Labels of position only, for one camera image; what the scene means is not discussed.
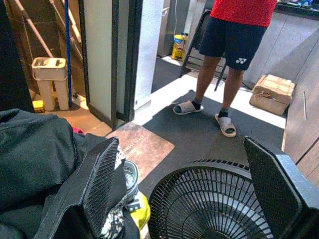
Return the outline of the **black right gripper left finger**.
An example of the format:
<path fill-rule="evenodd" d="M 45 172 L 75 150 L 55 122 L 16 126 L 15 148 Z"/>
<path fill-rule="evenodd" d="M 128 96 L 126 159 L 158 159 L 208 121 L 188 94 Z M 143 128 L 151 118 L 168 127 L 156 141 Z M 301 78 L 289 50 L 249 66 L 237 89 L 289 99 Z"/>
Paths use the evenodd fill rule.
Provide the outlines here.
<path fill-rule="evenodd" d="M 107 139 L 84 157 L 61 185 L 40 223 L 36 239 L 97 239 L 110 210 L 125 196 L 123 166 L 116 165 L 119 140 Z"/>

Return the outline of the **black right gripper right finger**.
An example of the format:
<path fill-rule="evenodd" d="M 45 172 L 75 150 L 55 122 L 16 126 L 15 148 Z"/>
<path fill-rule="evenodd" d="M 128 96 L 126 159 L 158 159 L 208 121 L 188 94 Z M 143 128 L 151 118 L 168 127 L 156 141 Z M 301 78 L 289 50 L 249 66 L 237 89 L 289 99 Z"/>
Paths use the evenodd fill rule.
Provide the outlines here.
<path fill-rule="evenodd" d="M 319 237 L 319 190 L 278 148 L 245 136 L 254 190 L 276 239 Z"/>

